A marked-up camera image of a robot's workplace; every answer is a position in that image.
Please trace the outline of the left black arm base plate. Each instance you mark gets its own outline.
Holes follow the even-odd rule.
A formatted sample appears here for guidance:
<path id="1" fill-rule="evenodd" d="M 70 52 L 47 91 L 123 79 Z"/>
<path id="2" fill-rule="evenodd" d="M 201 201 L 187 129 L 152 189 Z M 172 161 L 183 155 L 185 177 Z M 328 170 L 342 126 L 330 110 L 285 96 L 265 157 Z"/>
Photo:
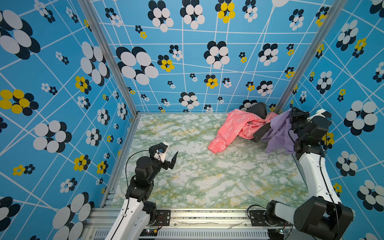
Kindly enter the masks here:
<path id="1" fill-rule="evenodd" d="M 169 226 L 171 221 L 171 210 L 157 210 L 156 216 L 150 219 L 149 227 Z"/>

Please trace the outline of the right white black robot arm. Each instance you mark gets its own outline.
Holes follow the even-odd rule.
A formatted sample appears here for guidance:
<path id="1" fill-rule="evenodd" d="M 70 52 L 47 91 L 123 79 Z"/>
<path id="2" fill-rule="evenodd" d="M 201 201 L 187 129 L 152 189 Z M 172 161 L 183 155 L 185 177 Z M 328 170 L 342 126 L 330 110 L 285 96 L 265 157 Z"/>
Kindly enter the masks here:
<path id="1" fill-rule="evenodd" d="M 270 225 L 291 224 L 296 230 L 321 240 L 340 240 L 353 221 L 351 208 L 342 204 L 329 178 L 325 152 L 320 144 L 332 124 L 324 109 L 313 116 L 293 107 L 290 112 L 296 159 L 302 168 L 309 199 L 297 208 L 270 201 L 265 218 Z"/>

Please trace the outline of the purple cloth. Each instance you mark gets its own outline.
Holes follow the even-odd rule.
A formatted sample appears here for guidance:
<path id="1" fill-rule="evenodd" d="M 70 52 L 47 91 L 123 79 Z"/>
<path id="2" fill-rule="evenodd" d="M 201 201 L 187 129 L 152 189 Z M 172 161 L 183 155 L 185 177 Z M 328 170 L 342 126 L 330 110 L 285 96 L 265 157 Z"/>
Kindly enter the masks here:
<path id="1" fill-rule="evenodd" d="M 291 111 L 287 110 L 270 121 L 271 128 L 262 137 L 262 141 L 268 142 L 266 153 L 269 154 L 275 150 L 285 150 L 288 154 L 295 153 L 294 143 L 298 136 L 292 131 Z"/>

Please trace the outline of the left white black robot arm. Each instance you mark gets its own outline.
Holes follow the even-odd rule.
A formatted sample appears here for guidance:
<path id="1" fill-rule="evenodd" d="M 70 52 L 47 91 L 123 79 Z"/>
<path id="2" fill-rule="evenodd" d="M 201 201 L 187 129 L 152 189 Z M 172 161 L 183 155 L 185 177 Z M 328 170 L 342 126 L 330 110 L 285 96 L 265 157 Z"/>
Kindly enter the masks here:
<path id="1" fill-rule="evenodd" d="M 147 229 L 156 220 L 161 220 L 157 215 L 156 203 L 148 199 L 154 188 L 154 179 L 164 169 L 173 169 L 177 161 L 175 154 L 171 161 L 166 161 L 169 148 L 167 142 L 149 148 L 148 156 L 138 158 L 135 174 L 127 182 L 126 199 L 112 226 L 107 240 L 138 240 L 141 235 L 155 236 L 161 227 Z"/>

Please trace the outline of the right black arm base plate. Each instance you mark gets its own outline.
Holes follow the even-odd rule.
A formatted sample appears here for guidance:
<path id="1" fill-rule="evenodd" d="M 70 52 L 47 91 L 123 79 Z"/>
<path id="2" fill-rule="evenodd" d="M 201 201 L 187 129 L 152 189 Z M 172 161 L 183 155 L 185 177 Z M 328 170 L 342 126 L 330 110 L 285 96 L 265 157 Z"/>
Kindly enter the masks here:
<path id="1" fill-rule="evenodd" d="M 253 227 L 272 227 L 272 228 L 287 228 L 290 227 L 289 224 L 287 224 L 284 221 L 273 219 L 273 218 L 267 218 L 265 216 L 265 210 L 249 210 L 248 216 L 251 220 L 251 225 Z"/>

